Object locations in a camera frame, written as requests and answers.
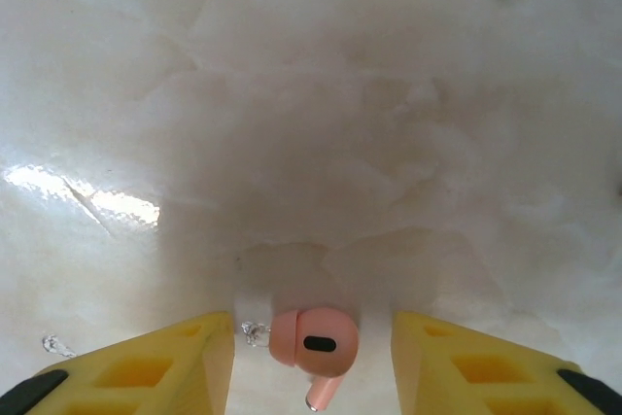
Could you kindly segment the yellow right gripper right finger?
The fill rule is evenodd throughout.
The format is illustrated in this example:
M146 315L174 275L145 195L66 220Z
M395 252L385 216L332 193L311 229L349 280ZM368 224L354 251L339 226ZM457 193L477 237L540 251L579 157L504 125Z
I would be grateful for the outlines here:
M618 414L621 396L575 363L414 312L393 318L403 414Z

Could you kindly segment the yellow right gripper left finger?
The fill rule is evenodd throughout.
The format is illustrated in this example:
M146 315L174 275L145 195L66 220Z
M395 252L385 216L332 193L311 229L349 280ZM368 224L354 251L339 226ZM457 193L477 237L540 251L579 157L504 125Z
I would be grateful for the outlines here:
M234 359L226 312L49 366L1 397L4 414L222 414Z

